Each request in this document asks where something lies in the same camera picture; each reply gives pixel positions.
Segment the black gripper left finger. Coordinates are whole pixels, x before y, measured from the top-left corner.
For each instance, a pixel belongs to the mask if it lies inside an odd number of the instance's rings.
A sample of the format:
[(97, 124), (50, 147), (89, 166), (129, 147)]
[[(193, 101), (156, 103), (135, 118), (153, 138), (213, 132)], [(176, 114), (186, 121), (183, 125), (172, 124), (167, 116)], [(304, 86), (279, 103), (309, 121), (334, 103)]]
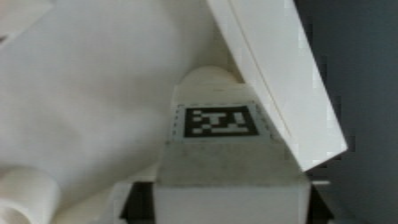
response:
[(121, 212), (126, 224), (154, 224), (153, 183), (135, 182)]

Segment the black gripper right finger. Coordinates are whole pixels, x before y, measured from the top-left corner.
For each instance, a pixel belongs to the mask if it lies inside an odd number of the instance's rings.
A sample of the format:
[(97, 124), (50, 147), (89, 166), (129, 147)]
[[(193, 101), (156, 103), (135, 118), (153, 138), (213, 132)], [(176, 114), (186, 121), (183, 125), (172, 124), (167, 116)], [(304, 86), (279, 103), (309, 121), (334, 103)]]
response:
[(325, 198), (321, 196), (325, 189), (325, 184), (314, 184), (311, 186), (307, 224), (328, 224), (328, 221), (334, 218)]

